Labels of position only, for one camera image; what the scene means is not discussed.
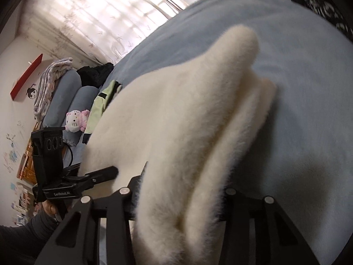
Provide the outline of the person left hand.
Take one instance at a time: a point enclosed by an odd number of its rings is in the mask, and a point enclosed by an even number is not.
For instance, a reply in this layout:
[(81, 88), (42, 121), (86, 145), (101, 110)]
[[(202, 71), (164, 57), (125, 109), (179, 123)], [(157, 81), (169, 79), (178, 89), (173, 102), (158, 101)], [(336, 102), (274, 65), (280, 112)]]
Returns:
[(42, 203), (42, 207), (44, 212), (54, 218), (56, 216), (56, 214), (58, 213), (58, 209), (55, 205), (53, 205), (49, 200), (46, 200)]

